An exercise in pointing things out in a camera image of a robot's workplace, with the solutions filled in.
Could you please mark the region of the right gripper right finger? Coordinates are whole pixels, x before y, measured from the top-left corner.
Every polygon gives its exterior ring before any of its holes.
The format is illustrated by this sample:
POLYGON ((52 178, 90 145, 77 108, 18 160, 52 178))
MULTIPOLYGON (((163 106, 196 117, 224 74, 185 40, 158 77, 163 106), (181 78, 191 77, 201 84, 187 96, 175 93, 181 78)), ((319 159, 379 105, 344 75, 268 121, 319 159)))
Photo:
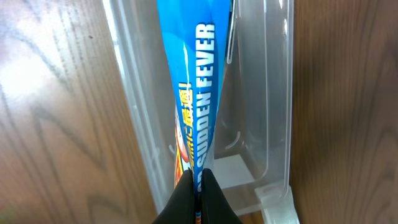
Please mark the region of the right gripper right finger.
POLYGON ((201 181, 202 224, 242 224, 229 206, 210 169, 203 169, 201 181))

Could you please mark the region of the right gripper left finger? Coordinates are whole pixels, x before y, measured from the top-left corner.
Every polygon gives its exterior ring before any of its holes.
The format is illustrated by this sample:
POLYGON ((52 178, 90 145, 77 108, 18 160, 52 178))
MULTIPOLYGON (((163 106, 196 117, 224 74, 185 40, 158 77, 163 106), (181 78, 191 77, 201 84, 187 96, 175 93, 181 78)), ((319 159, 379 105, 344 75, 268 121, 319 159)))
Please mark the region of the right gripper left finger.
POLYGON ((195 196, 191 170, 185 170, 165 208, 153 224, 194 224, 195 196))

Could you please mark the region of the blue fever patch box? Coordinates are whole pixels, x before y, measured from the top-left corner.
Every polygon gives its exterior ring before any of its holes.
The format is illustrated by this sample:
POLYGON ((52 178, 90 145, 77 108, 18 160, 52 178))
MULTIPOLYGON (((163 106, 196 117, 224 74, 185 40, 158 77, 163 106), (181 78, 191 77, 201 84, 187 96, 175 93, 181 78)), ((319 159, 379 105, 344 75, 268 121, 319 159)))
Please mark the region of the blue fever patch box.
POLYGON ((202 223, 202 173, 212 162, 224 78, 230 0, 158 0, 162 40, 175 97, 175 183, 193 175, 193 221, 202 223))

